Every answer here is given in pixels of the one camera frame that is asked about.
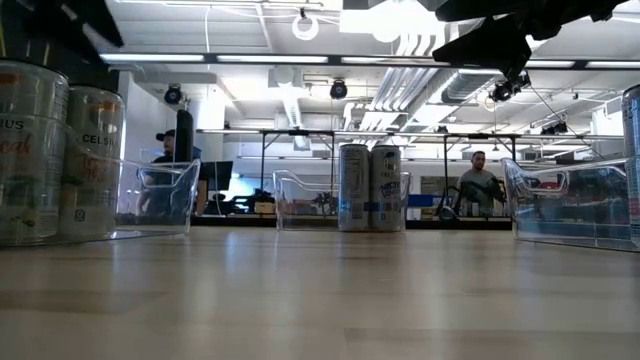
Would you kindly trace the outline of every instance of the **ceiling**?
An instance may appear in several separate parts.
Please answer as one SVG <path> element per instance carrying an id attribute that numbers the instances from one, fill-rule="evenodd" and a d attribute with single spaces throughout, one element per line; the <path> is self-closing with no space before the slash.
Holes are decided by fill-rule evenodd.
<path id="1" fill-rule="evenodd" d="M 402 46 L 400 41 L 380 42 L 371 34 L 340 32 L 338 23 L 343 7 L 341 0 L 324 1 L 322 11 L 314 9 L 311 5 L 307 8 L 307 14 L 324 19 L 318 21 L 317 36 L 308 41 L 299 39 L 292 32 L 292 22 L 299 13 L 295 6 L 288 9 L 271 9 L 268 3 L 264 3 L 264 6 L 247 6 L 246 2 L 242 3 L 245 4 L 242 6 L 228 7 L 167 6 L 152 0 L 107 2 L 126 43 L 126 46 L 118 51 L 128 53 L 393 55 Z M 605 23 L 594 24 L 591 21 L 578 20 L 568 24 L 559 36 L 537 48 L 534 56 L 565 59 L 640 59 L 640 42 L 637 41 L 640 20 L 633 20 L 636 16 L 640 19 L 640 2 L 634 0 L 620 5 L 615 16 L 613 20 Z M 620 17 L 632 20 L 617 20 Z M 302 30 L 306 30 L 305 26 L 308 25 L 301 25 Z M 116 50 L 103 46 L 102 51 Z M 228 112 L 228 120 L 234 126 L 242 126 L 243 121 L 249 124 L 252 119 L 273 119 L 274 114 L 284 111 L 282 101 L 269 95 L 266 90 L 270 68 L 272 67 L 261 65 L 165 64 L 144 66 L 143 69 L 146 72 L 158 73 L 215 73 L 228 90 L 234 107 L 240 109 L 237 112 Z M 386 68 L 378 67 L 297 68 L 302 70 L 303 83 L 308 89 L 308 96 L 299 100 L 303 118 L 305 113 L 341 116 L 349 102 L 371 102 L 388 71 Z M 601 106 L 605 100 L 619 96 L 624 89 L 640 83 L 640 71 L 531 71 L 530 76 L 537 94 L 529 89 L 514 97 L 511 102 L 501 104 L 495 112 L 491 112 L 484 106 L 484 98 L 491 85 L 488 84 L 489 86 L 475 93 L 466 106 L 455 109 L 446 117 L 436 119 L 435 124 L 442 120 L 448 123 L 449 131 L 461 132 L 488 131 L 499 124 L 499 129 L 503 132 L 522 132 L 532 122 L 552 115 L 549 109 L 551 107 L 554 111 L 566 113 L 568 124 L 576 132 L 588 132 L 590 110 Z M 344 79 L 348 85 L 347 99 L 330 99 L 329 88 L 335 78 Z M 189 95 L 197 97 L 206 92 L 207 87 L 203 84 L 191 84 L 189 89 Z M 575 93 L 579 94 L 577 100 L 574 98 Z M 408 127 L 406 131 L 424 129 Z"/>

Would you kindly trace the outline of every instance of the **plastic organizer tray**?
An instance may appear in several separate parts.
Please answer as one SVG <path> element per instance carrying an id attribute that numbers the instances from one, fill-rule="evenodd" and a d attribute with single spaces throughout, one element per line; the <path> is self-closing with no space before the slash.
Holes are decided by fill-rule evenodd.
<path id="1" fill-rule="evenodd" d="M 502 160 L 515 238 L 640 251 L 630 236 L 628 161 L 527 171 Z"/>
<path id="2" fill-rule="evenodd" d="M 60 121 L 34 120 L 39 124 L 31 144 L 0 157 L 0 246 L 179 235 L 189 230 L 199 160 L 124 161 L 92 152 Z M 0 141 L 24 140 L 2 134 Z M 142 211 L 137 206 L 140 197 L 150 199 Z"/>
<path id="3" fill-rule="evenodd" d="M 401 201 L 406 219 L 411 174 L 401 173 Z M 273 172 L 278 230 L 338 230 L 339 183 L 309 183 L 289 170 Z"/>

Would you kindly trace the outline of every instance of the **aluminum can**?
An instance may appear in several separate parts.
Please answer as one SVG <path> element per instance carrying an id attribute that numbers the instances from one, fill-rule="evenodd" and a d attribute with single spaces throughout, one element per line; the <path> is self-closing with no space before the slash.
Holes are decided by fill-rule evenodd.
<path id="1" fill-rule="evenodd" d="M 67 77 L 0 59 L 0 242 L 38 242 L 58 231 Z"/>
<path id="2" fill-rule="evenodd" d="M 625 164 L 629 188 L 629 231 L 631 241 L 640 247 L 640 85 L 622 95 Z"/>
<path id="3" fill-rule="evenodd" d="M 402 196 L 400 182 L 400 148 L 375 146 L 371 150 L 371 228 L 378 231 L 401 231 Z"/>
<path id="4" fill-rule="evenodd" d="M 115 230 L 124 101 L 109 90 L 71 85 L 60 233 L 104 236 Z"/>
<path id="5" fill-rule="evenodd" d="M 340 147 L 340 231 L 369 229 L 369 149 L 362 144 Z"/>

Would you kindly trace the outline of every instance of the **person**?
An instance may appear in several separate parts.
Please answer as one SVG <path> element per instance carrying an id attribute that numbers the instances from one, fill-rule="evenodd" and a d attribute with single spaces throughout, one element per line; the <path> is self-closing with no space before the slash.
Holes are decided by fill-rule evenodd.
<path id="1" fill-rule="evenodd" d="M 467 170 L 458 180 L 458 189 L 462 191 L 463 198 L 466 200 L 467 211 L 472 211 L 472 204 L 478 203 L 478 211 L 480 216 L 493 215 L 493 197 L 482 191 L 482 188 L 490 188 L 494 181 L 497 181 L 495 175 L 490 171 L 484 170 L 485 153 L 484 151 L 476 151 L 471 156 L 471 169 Z"/>
<path id="2" fill-rule="evenodd" d="M 165 133 L 156 134 L 156 140 L 162 141 L 164 155 L 152 161 L 153 164 L 174 162 L 176 131 L 171 129 Z M 144 176 L 145 185 L 169 185 L 173 182 L 173 175 L 164 172 L 153 172 L 146 170 Z M 176 204 L 180 194 L 176 194 L 172 189 L 155 188 L 153 190 L 144 189 L 138 198 L 138 214 L 150 216 L 172 216 L 176 211 Z M 204 172 L 198 174 L 198 186 L 196 196 L 196 215 L 202 215 L 207 201 L 207 178 Z"/>

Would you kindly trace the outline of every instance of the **baseball cap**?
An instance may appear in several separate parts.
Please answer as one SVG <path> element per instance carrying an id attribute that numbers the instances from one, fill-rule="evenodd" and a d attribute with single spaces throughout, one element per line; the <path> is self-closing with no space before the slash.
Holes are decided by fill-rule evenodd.
<path id="1" fill-rule="evenodd" d="M 164 134 L 163 133 L 157 133 L 156 134 L 156 140 L 164 141 L 164 137 L 165 136 L 176 137 L 176 130 L 175 129 L 167 130 Z"/>

